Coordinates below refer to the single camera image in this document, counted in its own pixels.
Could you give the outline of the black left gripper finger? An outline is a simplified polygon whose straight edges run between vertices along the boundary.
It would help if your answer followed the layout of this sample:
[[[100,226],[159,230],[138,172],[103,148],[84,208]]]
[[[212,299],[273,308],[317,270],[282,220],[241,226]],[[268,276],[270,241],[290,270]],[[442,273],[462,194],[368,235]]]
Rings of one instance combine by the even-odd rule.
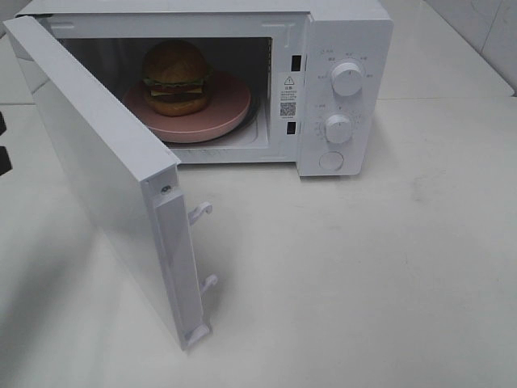
[[[4,134],[6,131],[6,122],[2,112],[0,112],[0,134]]]
[[[5,146],[0,146],[0,175],[11,170],[11,160]]]

